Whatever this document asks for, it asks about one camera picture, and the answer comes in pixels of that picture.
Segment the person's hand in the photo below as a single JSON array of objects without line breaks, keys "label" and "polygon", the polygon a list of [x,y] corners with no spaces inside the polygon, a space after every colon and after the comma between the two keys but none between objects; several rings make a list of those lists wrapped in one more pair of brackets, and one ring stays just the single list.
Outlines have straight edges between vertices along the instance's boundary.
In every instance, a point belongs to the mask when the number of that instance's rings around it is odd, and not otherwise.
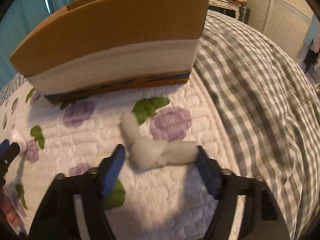
[{"label": "person's hand", "polygon": [[19,226],[20,218],[3,188],[1,188],[1,211],[10,225]]}]

